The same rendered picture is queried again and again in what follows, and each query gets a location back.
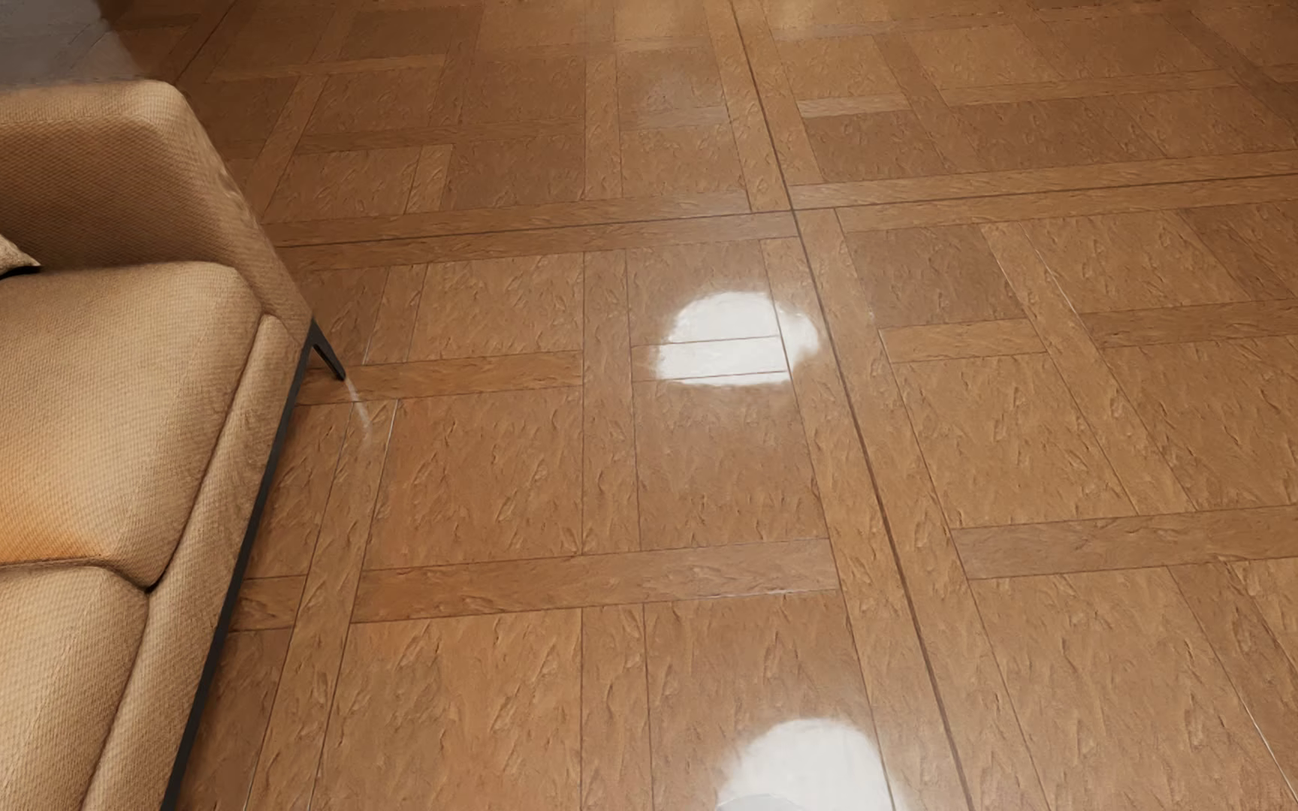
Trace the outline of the tan fabric sofa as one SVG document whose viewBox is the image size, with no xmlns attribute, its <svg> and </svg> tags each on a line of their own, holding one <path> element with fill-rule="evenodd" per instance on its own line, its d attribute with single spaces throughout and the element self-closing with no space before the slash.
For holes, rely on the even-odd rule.
<svg viewBox="0 0 1298 811">
<path fill-rule="evenodd" d="M 257 349 L 147 616 L 78 811 L 171 811 L 190 766 L 310 352 L 341 363 L 188 100 L 161 80 L 0 91 L 0 234 L 36 272 L 219 263 L 293 336 L 291 369 Z"/>
</svg>

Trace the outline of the tan sofa seat cushion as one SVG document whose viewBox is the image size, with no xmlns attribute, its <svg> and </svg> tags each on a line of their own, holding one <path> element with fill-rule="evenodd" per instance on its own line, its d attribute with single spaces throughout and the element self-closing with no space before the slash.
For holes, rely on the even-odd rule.
<svg viewBox="0 0 1298 811">
<path fill-rule="evenodd" d="M 80 808 L 145 616 L 105 568 L 0 568 L 0 811 Z"/>
<path fill-rule="evenodd" d="M 0 567 L 167 567 L 248 381 L 293 336 L 219 263 L 19 274 L 0 282 Z"/>
</svg>

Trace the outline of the grey patterned rug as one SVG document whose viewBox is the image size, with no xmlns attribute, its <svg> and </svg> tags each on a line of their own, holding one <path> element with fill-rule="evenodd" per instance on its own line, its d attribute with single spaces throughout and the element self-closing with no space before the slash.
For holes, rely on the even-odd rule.
<svg viewBox="0 0 1298 811">
<path fill-rule="evenodd" d="M 0 88 L 64 80 L 138 0 L 0 0 Z"/>
</svg>

